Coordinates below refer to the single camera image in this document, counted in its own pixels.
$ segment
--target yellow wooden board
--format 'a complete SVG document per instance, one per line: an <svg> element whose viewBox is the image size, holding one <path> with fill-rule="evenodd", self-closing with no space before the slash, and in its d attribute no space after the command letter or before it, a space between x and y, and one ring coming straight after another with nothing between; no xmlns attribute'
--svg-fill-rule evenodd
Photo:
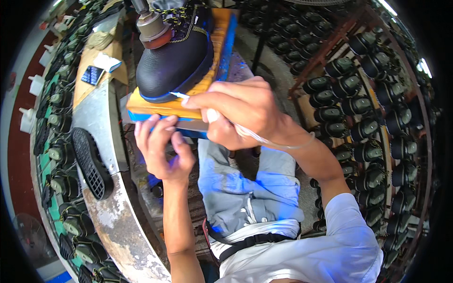
<svg viewBox="0 0 453 283"><path fill-rule="evenodd" d="M186 93L187 95L193 96L207 91L208 87L215 80L232 13L234 13L234 10L231 9L212 9L212 15L215 21L215 29L211 34L211 41L214 47L212 66L204 78ZM202 118L199 110L185 109L181 106L181 101L182 99L178 98L177 100L166 103L150 103L140 96L139 89L136 88L130 96L129 101L127 101L126 108L136 114L177 115L179 117L192 119Z"/></svg>

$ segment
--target black leather boot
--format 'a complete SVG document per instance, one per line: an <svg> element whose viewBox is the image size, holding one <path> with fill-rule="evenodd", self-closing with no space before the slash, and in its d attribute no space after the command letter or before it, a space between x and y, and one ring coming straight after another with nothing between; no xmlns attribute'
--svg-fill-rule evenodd
<svg viewBox="0 0 453 283"><path fill-rule="evenodd" d="M209 34L214 20L208 4L207 0L151 3L150 11L162 14L164 23L170 24L172 38L157 49L145 49L137 66L137 86L146 101L175 100L169 92L189 91L209 71L214 56Z"/></svg>

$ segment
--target black belt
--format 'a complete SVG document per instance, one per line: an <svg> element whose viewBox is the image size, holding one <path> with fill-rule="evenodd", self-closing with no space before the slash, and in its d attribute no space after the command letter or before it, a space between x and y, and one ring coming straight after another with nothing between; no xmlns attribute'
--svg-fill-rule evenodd
<svg viewBox="0 0 453 283"><path fill-rule="evenodd" d="M293 238L283 236L280 234L268 233L268 234L253 235L253 236L245 238L242 241L230 244L230 243L227 243L226 241L224 241L223 238L219 237L219 235L216 232L214 232L214 230L212 230L212 227L208 221L206 221L206 226L207 226L209 235L214 240L216 240L217 242L220 242L222 244L227 244L227 245L232 246L220 254L220 256L219 256L220 262L225 261L227 258L234 255L236 252L240 251L241 249L250 248L254 245L259 245L259 244L264 244L264 243L278 243L283 240L294 240Z"/></svg>

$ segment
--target black rubber outsole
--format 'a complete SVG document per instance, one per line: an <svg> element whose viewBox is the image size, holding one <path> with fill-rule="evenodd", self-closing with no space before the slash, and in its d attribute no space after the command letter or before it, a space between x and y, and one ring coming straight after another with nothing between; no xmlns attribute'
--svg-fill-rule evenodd
<svg viewBox="0 0 453 283"><path fill-rule="evenodd" d="M77 163L94 197L99 201L108 198L113 191L113 180L99 158L93 137L82 128L74 128L71 140Z"/></svg>
<svg viewBox="0 0 453 283"><path fill-rule="evenodd" d="M38 134L34 141L33 155L38 156L44 152L44 144L49 137L49 127L47 126L47 119L44 118L39 127Z"/></svg>
<svg viewBox="0 0 453 283"><path fill-rule="evenodd" d="M60 255L65 260L74 258L74 250L72 249L72 242L67 235L60 234Z"/></svg>

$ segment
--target shoe upper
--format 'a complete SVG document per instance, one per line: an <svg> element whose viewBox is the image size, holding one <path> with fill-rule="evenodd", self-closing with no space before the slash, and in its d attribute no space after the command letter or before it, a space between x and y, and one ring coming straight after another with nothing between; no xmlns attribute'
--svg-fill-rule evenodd
<svg viewBox="0 0 453 283"><path fill-rule="evenodd" d="M203 62L209 48L212 49L209 33L213 19L211 8L206 4L202 0L152 2L151 11L161 13L164 21L171 24L173 37L164 46L143 52L136 80L144 98L165 96L175 89L186 92L193 87L186 80Z"/></svg>

